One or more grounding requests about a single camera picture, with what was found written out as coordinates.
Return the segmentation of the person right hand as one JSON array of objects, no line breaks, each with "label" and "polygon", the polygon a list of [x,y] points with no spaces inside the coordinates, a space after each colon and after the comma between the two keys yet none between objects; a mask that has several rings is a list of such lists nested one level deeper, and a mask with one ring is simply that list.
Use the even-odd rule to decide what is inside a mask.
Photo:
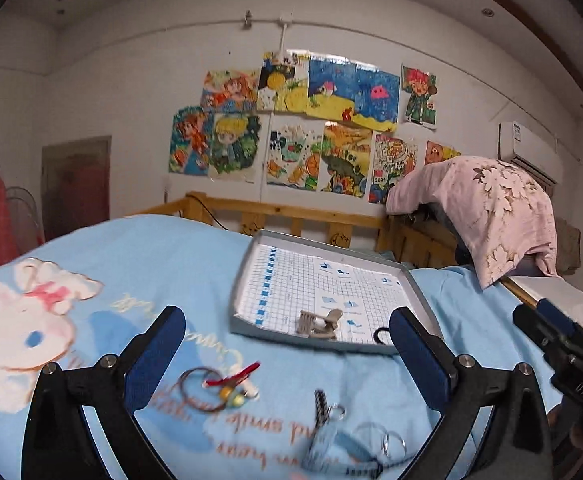
[{"label": "person right hand", "polygon": [[557,476],[561,470],[579,469],[583,461],[583,408],[564,399],[549,411],[547,421]]}]

